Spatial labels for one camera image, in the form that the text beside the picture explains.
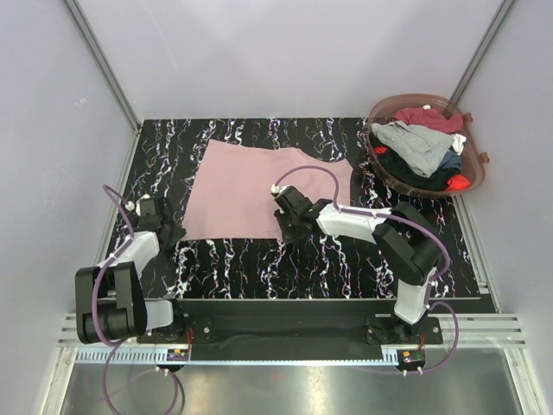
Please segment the pink tank top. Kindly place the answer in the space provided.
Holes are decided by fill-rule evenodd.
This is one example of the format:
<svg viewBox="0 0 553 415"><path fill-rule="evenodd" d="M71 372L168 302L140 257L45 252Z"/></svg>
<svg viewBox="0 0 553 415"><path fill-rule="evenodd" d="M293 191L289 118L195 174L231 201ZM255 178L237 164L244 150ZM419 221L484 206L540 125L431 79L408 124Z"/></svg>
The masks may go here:
<svg viewBox="0 0 553 415"><path fill-rule="evenodd" d="M320 171L325 168L332 176ZM208 142L182 220L185 241L204 239L281 239L274 217L273 184L292 185L312 202L350 203L353 167L346 160L323 162L297 148L266 150Z"/></svg>

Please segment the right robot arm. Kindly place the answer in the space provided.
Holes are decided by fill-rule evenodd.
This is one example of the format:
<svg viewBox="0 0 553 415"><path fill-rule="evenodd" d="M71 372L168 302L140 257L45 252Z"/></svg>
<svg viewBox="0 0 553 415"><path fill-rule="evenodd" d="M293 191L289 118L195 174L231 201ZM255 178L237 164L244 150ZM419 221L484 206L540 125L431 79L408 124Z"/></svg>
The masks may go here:
<svg viewBox="0 0 553 415"><path fill-rule="evenodd" d="M412 205L400 202L394 208L374 209L328 199L312 202L293 186L273 185L271 194L287 244L318 233L376 245L397 278L393 335L408 343L422 334L431 283L449 268L450 257L437 232Z"/></svg>

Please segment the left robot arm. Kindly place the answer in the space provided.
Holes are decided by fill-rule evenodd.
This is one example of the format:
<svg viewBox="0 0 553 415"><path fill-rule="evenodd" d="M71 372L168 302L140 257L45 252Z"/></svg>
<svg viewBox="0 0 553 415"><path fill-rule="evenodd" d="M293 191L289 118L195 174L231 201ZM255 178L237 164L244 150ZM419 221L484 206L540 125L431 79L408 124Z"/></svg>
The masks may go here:
<svg viewBox="0 0 553 415"><path fill-rule="evenodd" d="M187 330L175 300L146 300L140 277L155 259L170 259L183 235L167 199L144 196L130 223L133 234L109 258L75 274L76 329L84 344L112 344L157 334L178 342Z"/></svg>

